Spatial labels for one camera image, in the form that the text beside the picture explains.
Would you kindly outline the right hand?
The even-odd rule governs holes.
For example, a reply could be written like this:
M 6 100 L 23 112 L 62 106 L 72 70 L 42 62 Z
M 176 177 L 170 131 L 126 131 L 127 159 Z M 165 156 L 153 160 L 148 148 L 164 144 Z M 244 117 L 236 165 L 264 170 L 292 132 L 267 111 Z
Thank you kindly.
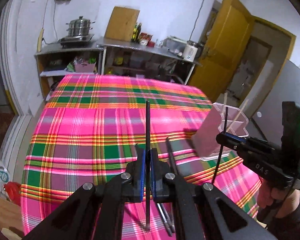
M 261 179 L 262 185 L 259 188 L 257 204 L 260 208 L 271 206 L 275 200 L 280 200 L 282 205 L 276 214 L 276 218 L 283 218 L 293 213 L 300 204 L 300 191 L 289 189 L 279 190 L 271 187 L 264 179 Z

